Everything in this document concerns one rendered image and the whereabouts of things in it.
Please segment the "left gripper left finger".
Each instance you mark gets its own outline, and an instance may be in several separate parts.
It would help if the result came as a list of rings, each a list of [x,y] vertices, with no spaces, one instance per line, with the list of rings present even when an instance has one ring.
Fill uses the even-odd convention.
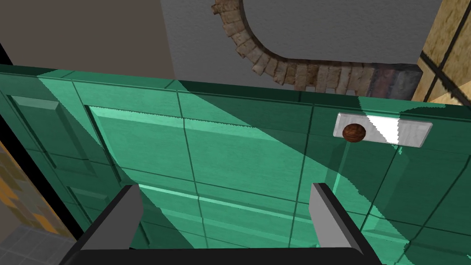
[[[143,215],[137,184],[126,185],[75,243],[78,250],[128,249]]]

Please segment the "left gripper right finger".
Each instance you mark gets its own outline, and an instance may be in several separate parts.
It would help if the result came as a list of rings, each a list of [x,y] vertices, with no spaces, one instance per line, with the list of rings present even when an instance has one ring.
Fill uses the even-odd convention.
[[[325,183],[312,183],[309,213],[322,248],[352,248],[365,254],[364,237]]]

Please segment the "green panelled door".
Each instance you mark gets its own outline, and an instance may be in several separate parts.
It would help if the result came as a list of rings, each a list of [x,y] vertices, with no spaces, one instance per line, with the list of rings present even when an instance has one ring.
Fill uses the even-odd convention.
[[[326,183],[384,265],[471,265],[470,107],[0,65],[0,115],[81,229],[140,186],[132,248],[317,247]]]

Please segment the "brown round door knob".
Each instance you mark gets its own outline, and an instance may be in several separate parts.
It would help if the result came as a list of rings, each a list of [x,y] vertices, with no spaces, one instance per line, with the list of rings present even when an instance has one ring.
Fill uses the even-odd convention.
[[[366,129],[360,124],[349,124],[343,129],[342,137],[350,143],[357,143],[366,137]]]

